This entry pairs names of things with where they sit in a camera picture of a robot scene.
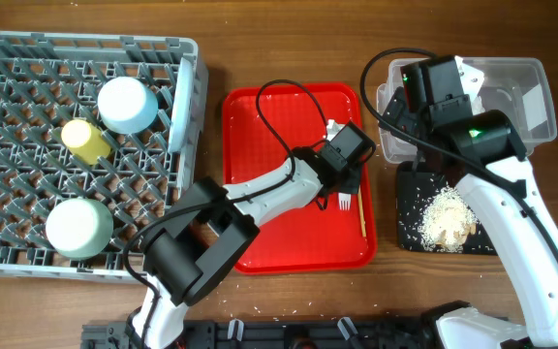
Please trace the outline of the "light blue round plate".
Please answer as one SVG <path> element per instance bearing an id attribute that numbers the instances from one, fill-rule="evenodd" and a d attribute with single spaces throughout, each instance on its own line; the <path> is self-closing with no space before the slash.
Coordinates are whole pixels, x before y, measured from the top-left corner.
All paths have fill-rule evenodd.
<path id="1" fill-rule="evenodd" d="M 178 152 L 185 143 L 186 129 L 190 119 L 194 90 L 193 65 L 187 59 L 179 64 L 173 105 L 170 117 L 168 152 Z"/>

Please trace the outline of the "white plastic fork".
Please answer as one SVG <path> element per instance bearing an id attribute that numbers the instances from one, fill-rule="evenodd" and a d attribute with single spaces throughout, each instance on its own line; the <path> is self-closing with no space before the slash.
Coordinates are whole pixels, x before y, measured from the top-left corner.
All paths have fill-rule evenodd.
<path id="1" fill-rule="evenodd" d="M 338 194 L 338 206 L 341 210 L 350 210 L 352 205 L 352 195 L 347 193 Z"/>

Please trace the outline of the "grey plastic dishwasher rack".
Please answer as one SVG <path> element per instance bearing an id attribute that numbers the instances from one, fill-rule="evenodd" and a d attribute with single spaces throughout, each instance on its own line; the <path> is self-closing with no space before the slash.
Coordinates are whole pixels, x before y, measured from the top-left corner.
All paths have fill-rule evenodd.
<path id="1" fill-rule="evenodd" d="M 169 153 L 179 64 L 193 65 L 185 143 Z M 154 123 L 134 135 L 103 125 L 97 99 L 111 79 L 138 79 L 157 97 Z M 204 123 L 208 72 L 190 38 L 0 31 L 0 276 L 127 283 L 139 267 L 127 240 L 159 218 L 192 184 Z M 63 144 L 73 119 L 96 126 L 111 148 L 87 165 Z M 50 212 L 72 198 L 104 204 L 114 221 L 108 246 L 73 261 L 48 242 Z"/>

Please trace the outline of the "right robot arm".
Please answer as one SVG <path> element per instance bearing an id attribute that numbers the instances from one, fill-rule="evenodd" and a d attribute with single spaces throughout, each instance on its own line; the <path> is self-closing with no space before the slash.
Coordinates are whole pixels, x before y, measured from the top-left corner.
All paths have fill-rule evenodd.
<path id="1" fill-rule="evenodd" d="M 401 67 L 402 84 L 376 116 L 445 173 L 485 228 L 516 292 L 519 329 L 470 305 L 434 318 L 444 348 L 558 348 L 558 228 L 538 189 L 526 147 L 499 110 L 476 113 L 472 77 L 453 55 Z"/>

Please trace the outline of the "light blue bowl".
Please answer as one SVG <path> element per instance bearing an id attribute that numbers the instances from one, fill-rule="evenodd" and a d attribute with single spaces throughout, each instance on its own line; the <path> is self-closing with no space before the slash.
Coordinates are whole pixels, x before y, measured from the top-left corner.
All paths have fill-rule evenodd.
<path id="1" fill-rule="evenodd" d="M 149 128 L 158 113 L 155 94 L 138 79 L 119 77 L 106 82 L 97 105 L 105 126 L 118 134 L 135 134 Z"/>

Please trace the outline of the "green bowl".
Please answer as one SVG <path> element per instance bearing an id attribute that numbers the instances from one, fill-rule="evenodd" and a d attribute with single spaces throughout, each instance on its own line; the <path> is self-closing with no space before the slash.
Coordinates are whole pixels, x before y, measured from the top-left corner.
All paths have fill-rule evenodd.
<path id="1" fill-rule="evenodd" d="M 73 198 L 58 204 L 46 220 L 46 237 L 54 249 L 71 260 L 102 252 L 113 232 L 109 209 L 96 200 Z"/>

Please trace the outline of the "leftover rice food waste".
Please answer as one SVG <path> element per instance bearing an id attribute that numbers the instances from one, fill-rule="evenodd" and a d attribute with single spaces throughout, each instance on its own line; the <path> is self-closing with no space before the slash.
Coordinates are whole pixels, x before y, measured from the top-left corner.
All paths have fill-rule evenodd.
<path id="1" fill-rule="evenodd" d="M 452 187 L 444 187 L 423 211 L 418 232 L 427 252 L 461 253 L 467 238 L 477 232 L 479 220 Z"/>

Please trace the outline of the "wooden chopstick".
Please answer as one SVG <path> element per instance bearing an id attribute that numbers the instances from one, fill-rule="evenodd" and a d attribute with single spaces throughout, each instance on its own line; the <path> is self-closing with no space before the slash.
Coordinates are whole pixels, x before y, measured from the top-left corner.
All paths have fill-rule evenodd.
<path id="1" fill-rule="evenodd" d="M 364 215 L 364 205 L 363 205 L 363 199 L 362 199 L 362 191 L 361 191 L 360 187 L 358 188 L 358 192 L 357 192 L 357 203 L 358 203 L 361 236 L 363 238 L 366 238 L 367 237 L 366 221 L 365 221 L 365 215 Z"/>

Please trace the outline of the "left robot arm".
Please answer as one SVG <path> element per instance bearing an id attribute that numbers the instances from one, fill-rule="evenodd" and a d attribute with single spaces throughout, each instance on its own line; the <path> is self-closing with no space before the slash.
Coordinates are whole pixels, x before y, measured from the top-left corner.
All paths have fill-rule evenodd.
<path id="1" fill-rule="evenodd" d="M 328 196 L 352 184 L 374 151 L 374 142 L 349 122 L 331 139 L 288 150 L 279 167 L 254 179 L 194 183 L 123 251 L 139 246 L 141 269 L 125 268 L 147 288 L 127 320 L 132 346 L 173 346 L 184 333 L 187 311 L 223 281 L 264 224 L 310 204 L 326 208 Z"/>

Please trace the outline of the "yellow plastic cup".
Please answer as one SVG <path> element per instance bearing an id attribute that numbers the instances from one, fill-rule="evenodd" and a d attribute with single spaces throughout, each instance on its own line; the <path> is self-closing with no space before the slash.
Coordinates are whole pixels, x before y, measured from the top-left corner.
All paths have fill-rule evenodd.
<path id="1" fill-rule="evenodd" d="M 61 131 L 63 144 L 87 165 L 96 165 L 100 157 L 108 158 L 111 148 L 101 131 L 83 119 L 67 122 Z"/>

